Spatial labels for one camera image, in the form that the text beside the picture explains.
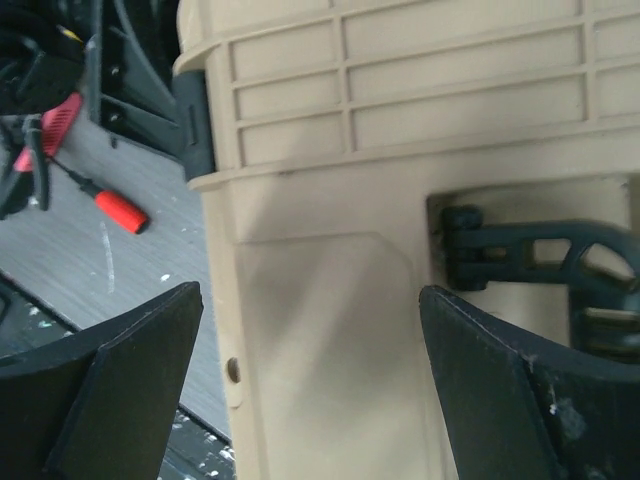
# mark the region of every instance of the small hole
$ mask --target small hole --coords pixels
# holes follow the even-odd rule
[[[235,357],[227,362],[227,376],[233,383],[240,383],[240,366]]]
[[[533,242],[534,268],[559,269],[566,258],[571,242],[565,238]]]

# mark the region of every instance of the screwdriver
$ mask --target screwdriver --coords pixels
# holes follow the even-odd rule
[[[49,160],[60,167],[71,180],[78,184],[80,190],[93,198],[100,210],[126,231],[134,234],[141,233],[148,225],[147,214],[121,195],[99,187],[91,179],[83,177],[53,157],[49,157]]]

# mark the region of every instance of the black plastic part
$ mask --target black plastic part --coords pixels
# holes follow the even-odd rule
[[[177,160],[182,136],[171,91],[173,54],[162,48],[165,38],[177,36],[158,29],[149,1],[94,0],[92,18],[90,119],[113,138]]]
[[[446,208],[442,224],[447,279],[453,289],[484,290],[488,282],[567,285],[571,345],[640,363],[640,241],[628,231],[588,221],[483,226],[482,212],[474,206]],[[564,240],[570,247],[561,262],[540,264],[534,255],[539,240]],[[619,255],[632,279],[589,265],[585,257],[595,245]],[[623,313],[627,318],[617,318]]]
[[[78,330],[0,272],[0,359],[68,337]],[[233,480],[229,440],[183,406],[175,412],[158,477],[163,480]]]
[[[640,367],[572,350],[438,287],[424,337],[460,480],[640,478]]]
[[[33,174],[7,169],[0,180],[0,220],[21,212],[29,205],[33,194]]]
[[[42,121],[39,116],[27,117],[23,128],[25,145],[31,153],[34,196],[38,202],[38,208],[46,212],[51,203],[51,182],[47,155],[42,146]]]
[[[0,367],[0,478],[156,479],[202,300],[183,284]]]
[[[180,0],[151,0],[151,8],[156,16],[156,29],[162,50],[173,64],[180,55],[178,38],[178,8]]]
[[[86,179],[86,181],[80,185],[80,190],[89,195],[91,198],[96,198],[104,191],[89,179]],[[138,230],[136,233],[142,233],[143,229],[146,229],[146,227],[146,224],[142,225],[140,227],[140,230]]]
[[[5,313],[7,312],[7,300],[0,295],[0,322],[4,320]]]
[[[178,153],[187,181],[216,171],[213,130],[204,71],[185,72],[173,79],[180,112],[183,145]]]

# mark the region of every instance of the tan panel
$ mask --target tan panel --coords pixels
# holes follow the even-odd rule
[[[178,4],[178,38],[180,41],[180,49],[186,52],[206,38],[205,28],[206,22],[202,21],[203,11],[207,11],[207,4],[189,4],[189,2],[180,2]]]
[[[215,32],[261,24],[289,15],[326,10],[330,6],[330,0],[232,0],[211,3],[215,4],[215,13],[211,16]]]
[[[237,98],[240,118],[247,119],[305,107],[337,105],[340,92],[337,75],[325,73],[243,88],[238,90]]]
[[[599,58],[640,52],[640,16],[597,24],[596,45]]]
[[[248,246],[241,258],[270,478],[426,478],[419,318],[402,255],[358,235]]]
[[[406,102],[356,112],[359,148],[579,120],[579,78]]]
[[[640,0],[594,0],[593,3],[597,10],[606,10],[608,8],[640,6]]]
[[[620,113],[640,106],[640,62],[618,55],[624,35],[596,62],[588,29],[637,0],[182,2],[202,28],[175,71],[206,66],[224,167],[191,186],[222,363],[241,369],[225,377],[239,479],[455,480],[416,321],[441,280],[426,200],[482,189],[467,198],[491,218],[637,217],[640,111]],[[549,290],[492,289],[479,304],[566,341],[561,290],[556,316],[524,318]]]
[[[238,41],[232,46],[235,78],[251,78],[335,60],[331,24]]]
[[[346,21],[350,58],[575,15],[576,0],[437,0]]]
[[[247,165],[255,165],[301,155],[337,154],[344,150],[340,128],[337,115],[249,127],[241,134],[243,157]]]
[[[356,99],[580,63],[574,29],[376,63],[351,70]]]
[[[640,113],[640,67],[621,68],[599,75],[600,109],[602,115]]]

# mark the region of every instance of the black mount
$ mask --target black mount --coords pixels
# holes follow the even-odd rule
[[[156,479],[201,314],[199,285],[185,283],[0,358],[0,478]]]
[[[622,229],[588,221],[483,225],[476,206],[442,212],[449,285],[484,290],[488,282],[567,285],[571,346],[625,363],[640,362],[640,242]],[[557,263],[539,263],[539,240],[570,244]],[[633,278],[622,279],[586,261],[603,246],[626,261]]]
[[[587,355],[455,295],[420,295],[461,480],[640,478],[640,367]]]
[[[93,36],[87,50],[91,121],[114,139],[175,159],[182,137],[171,92],[174,59],[161,43],[170,33],[159,30],[148,0],[92,3]]]

